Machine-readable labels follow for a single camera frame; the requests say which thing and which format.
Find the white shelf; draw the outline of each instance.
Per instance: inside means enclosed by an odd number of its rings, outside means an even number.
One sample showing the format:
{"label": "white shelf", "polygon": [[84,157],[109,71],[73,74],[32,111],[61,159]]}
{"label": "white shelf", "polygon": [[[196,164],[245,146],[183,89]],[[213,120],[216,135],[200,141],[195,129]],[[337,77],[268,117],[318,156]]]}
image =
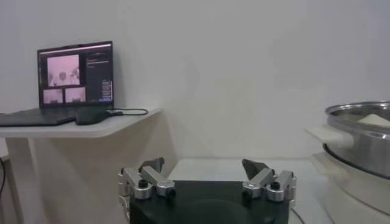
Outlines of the white shelf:
{"label": "white shelf", "polygon": [[98,124],[77,126],[74,122],[51,127],[1,127],[0,138],[100,138],[111,135],[161,112],[150,110],[144,116],[110,117]]}

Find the screen display window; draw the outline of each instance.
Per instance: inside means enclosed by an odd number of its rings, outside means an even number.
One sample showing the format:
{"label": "screen display window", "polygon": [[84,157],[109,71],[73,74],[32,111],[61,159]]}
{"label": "screen display window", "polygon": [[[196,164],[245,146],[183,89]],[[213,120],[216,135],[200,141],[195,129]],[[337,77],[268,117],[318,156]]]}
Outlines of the screen display window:
{"label": "screen display window", "polygon": [[113,102],[112,43],[38,51],[43,106]]}

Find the image on screen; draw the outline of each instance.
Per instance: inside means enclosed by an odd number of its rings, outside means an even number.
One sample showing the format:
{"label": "image on screen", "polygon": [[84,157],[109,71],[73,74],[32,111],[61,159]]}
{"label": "image on screen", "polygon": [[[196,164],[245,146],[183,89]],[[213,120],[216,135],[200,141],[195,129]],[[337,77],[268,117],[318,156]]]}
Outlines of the image on screen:
{"label": "image on screen", "polygon": [[43,103],[63,103],[62,89],[45,89],[43,90]]}
{"label": "image on screen", "polygon": [[79,103],[85,101],[85,87],[65,89],[66,103]]}
{"label": "image on screen", "polygon": [[80,85],[79,55],[48,58],[49,86]]}

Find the computer mouse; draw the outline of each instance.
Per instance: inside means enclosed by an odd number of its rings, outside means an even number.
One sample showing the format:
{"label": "computer mouse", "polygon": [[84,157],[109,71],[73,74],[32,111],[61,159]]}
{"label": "computer mouse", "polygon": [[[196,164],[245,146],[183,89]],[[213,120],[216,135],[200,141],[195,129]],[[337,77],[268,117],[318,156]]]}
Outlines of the computer mouse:
{"label": "computer mouse", "polygon": [[110,112],[102,108],[83,108],[77,112],[76,124],[77,125],[97,124],[111,116],[112,115]]}

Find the laptop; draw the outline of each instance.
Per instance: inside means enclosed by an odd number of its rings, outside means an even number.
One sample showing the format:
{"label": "laptop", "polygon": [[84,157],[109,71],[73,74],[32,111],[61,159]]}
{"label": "laptop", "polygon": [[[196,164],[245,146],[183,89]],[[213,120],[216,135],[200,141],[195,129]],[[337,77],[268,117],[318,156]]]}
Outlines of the laptop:
{"label": "laptop", "polygon": [[0,116],[0,127],[60,125],[85,107],[112,109],[112,41],[38,50],[39,108]]}

